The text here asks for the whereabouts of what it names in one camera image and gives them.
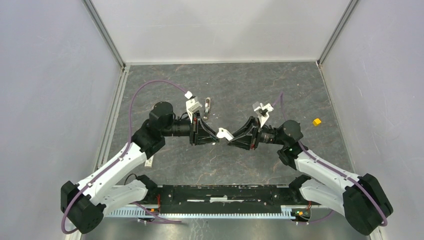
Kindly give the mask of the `white plastic hook piece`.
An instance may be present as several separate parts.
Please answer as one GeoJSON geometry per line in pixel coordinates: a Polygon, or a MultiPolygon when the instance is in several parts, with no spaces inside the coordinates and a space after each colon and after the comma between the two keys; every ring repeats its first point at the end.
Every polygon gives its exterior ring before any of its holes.
{"type": "Polygon", "coordinates": [[[216,136],[219,139],[226,139],[227,141],[231,141],[234,136],[225,128],[219,127],[216,136]]]}

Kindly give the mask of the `small white staples box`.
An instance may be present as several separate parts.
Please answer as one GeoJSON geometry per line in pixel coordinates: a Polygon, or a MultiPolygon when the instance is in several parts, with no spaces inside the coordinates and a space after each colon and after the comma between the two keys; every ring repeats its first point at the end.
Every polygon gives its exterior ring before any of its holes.
{"type": "Polygon", "coordinates": [[[145,168],[151,168],[153,166],[153,158],[149,158],[144,162],[145,168]]]}

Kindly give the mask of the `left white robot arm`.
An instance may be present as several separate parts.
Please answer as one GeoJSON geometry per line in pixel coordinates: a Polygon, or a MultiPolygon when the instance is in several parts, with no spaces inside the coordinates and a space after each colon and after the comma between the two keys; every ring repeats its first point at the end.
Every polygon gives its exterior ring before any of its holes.
{"type": "Polygon", "coordinates": [[[136,132],[130,133],[128,142],[105,165],[77,183],[67,181],[61,186],[61,228],[64,234],[76,231],[87,234],[105,215],[132,202],[153,203],[157,190],[140,180],[136,179],[128,187],[113,187],[163,148],[166,137],[188,137],[194,146],[219,141],[216,133],[202,120],[202,104],[189,99],[185,105],[187,116],[178,118],[169,102],[156,103],[148,119],[136,132]]]}

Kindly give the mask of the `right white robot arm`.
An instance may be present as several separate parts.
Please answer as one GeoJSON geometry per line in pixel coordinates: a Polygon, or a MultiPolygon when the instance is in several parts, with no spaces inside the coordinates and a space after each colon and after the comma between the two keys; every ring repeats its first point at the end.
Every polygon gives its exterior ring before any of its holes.
{"type": "Polygon", "coordinates": [[[362,235],[385,227],[394,209],[378,179],[349,172],[324,160],[301,143],[300,123],[286,120],[279,127],[262,124],[260,118],[249,120],[234,133],[218,131],[228,145],[245,150],[256,149],[260,143],[281,145],[280,161],[301,172],[305,180],[289,189],[289,199],[295,204],[315,202],[344,216],[362,235]]]}

